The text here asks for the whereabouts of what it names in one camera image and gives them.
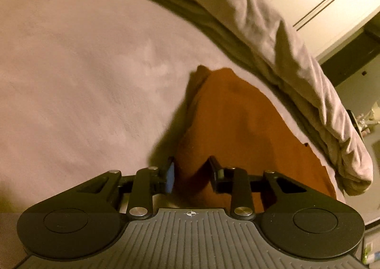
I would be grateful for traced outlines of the rust orange shirt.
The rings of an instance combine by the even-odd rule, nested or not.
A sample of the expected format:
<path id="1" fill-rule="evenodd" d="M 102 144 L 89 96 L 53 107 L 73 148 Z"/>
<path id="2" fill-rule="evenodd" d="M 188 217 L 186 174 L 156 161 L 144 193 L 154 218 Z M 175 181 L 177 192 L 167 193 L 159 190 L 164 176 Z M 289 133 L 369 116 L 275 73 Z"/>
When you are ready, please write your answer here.
<path id="1" fill-rule="evenodd" d="M 230 207 L 227 194 L 216 194 L 205 165 L 213 156 L 222 167 L 251 175 L 282 173 L 331 198 L 335 188 L 326 167 L 307 140 L 298 140 L 272 102 L 231 69 L 199 66 L 189 80 L 185 132 L 175 153 L 173 192 L 198 208 Z"/>

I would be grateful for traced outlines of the dark door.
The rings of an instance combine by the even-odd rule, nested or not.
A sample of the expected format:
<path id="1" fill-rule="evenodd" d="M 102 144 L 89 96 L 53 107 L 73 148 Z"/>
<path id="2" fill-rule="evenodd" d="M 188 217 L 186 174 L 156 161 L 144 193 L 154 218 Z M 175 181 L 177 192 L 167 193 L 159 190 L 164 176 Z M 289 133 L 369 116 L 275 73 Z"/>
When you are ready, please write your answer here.
<path id="1" fill-rule="evenodd" d="M 370 21 L 321 68 L 332 85 L 337 87 L 378 55 L 379 24 Z"/>

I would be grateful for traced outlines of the white flower bouquet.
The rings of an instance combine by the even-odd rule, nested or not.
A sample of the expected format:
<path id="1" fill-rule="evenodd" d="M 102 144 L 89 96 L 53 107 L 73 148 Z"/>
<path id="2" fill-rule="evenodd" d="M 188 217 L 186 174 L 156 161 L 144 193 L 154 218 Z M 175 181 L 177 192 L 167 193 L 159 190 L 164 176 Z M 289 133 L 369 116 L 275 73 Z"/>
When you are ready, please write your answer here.
<path id="1" fill-rule="evenodd" d="M 365 137 L 375 129 L 375 126 L 379 125 L 379 109 L 371 109 L 365 115 L 360 114 L 356 120 L 361 136 Z"/>

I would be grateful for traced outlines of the lilac rumpled duvet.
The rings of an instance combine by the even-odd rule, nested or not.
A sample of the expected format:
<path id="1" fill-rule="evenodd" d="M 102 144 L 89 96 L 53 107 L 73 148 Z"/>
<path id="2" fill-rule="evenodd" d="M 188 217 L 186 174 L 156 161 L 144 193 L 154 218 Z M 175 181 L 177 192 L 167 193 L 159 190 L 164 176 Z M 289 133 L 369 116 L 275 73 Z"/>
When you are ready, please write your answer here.
<path id="1" fill-rule="evenodd" d="M 286 93 L 357 196 L 373 181 L 372 159 L 317 60 L 266 0 L 162 0 L 203 28 L 225 51 Z"/>

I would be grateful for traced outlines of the lilac bed sheet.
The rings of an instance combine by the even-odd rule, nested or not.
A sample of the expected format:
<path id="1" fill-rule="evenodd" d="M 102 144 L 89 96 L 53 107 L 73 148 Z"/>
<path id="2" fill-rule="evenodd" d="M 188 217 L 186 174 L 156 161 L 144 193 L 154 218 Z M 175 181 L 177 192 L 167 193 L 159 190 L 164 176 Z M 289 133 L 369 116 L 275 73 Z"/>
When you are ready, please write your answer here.
<path id="1" fill-rule="evenodd" d="M 163 162 L 199 66 L 287 105 L 195 25 L 152 0 L 1 0 L 1 219 L 110 169 Z"/>

